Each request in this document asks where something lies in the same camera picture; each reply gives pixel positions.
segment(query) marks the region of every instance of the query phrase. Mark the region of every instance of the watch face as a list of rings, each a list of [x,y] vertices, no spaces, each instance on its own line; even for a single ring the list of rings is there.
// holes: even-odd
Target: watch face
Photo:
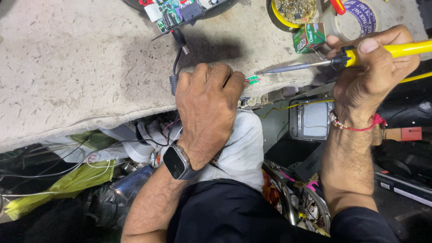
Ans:
[[[169,147],[163,155],[163,161],[171,176],[174,179],[178,179],[186,170],[186,166],[183,161],[178,157],[177,152],[173,147]]]

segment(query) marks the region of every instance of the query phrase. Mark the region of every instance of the concrete workbench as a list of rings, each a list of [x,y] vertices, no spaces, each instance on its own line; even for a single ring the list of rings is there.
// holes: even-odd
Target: concrete workbench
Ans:
[[[183,27],[191,53],[178,68],[223,61],[248,76],[319,60],[316,53],[296,54],[292,33],[273,25],[265,1],[250,1]],[[381,2],[384,29],[401,23],[415,40],[427,38],[415,0]],[[1,1],[0,151],[175,109],[168,77],[176,46],[171,35],[151,42],[158,34],[155,23],[121,0]],[[311,69],[262,76],[242,96],[323,84],[334,75]]]

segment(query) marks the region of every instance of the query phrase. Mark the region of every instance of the yellow plastic bag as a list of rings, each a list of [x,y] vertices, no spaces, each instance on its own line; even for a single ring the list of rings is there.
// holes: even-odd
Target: yellow plastic bag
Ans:
[[[91,164],[101,168],[94,168],[84,164],[56,181],[45,191],[48,193],[21,197],[11,201],[5,206],[7,208],[5,213],[12,220],[17,220],[53,198],[74,198],[86,188],[111,180],[114,171],[112,165],[114,164],[115,160],[109,162],[99,161]]]

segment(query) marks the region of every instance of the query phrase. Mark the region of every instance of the left hand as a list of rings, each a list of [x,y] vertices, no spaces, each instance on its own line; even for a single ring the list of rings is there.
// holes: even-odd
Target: left hand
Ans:
[[[244,87],[245,75],[223,63],[200,63],[193,74],[180,74],[175,102],[183,133],[177,144],[193,170],[203,168],[228,141]]]

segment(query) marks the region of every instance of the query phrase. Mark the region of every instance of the red thread bracelet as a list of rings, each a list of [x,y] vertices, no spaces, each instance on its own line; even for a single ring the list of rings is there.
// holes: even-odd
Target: red thread bracelet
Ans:
[[[376,124],[383,124],[384,126],[387,124],[387,122],[378,113],[375,113],[372,116],[372,125],[368,128],[363,128],[363,129],[351,128],[351,127],[345,126],[344,124],[340,123],[339,121],[336,120],[337,116],[333,110],[330,112],[329,118],[330,118],[330,121],[336,127],[339,126],[339,129],[345,128],[345,129],[348,129],[351,131],[367,131],[367,130],[371,130]]]

